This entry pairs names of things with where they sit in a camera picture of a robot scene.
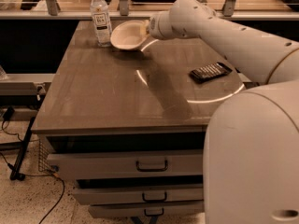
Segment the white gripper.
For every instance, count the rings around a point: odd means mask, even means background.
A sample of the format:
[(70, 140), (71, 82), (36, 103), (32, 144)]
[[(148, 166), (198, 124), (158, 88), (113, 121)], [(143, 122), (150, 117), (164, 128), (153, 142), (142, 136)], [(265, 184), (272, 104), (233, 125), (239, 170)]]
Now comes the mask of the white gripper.
[(152, 37), (165, 40), (172, 37), (172, 27), (169, 21), (169, 12), (160, 11), (149, 19), (149, 33)]

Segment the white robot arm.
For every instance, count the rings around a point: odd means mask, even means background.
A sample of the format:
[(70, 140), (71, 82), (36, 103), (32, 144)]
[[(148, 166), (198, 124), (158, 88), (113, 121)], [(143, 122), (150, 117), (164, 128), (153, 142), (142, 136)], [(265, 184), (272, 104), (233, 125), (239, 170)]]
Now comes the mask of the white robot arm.
[(196, 0), (152, 15), (149, 32), (200, 38), (257, 84), (208, 123), (206, 224), (299, 224), (299, 43), (223, 20)]

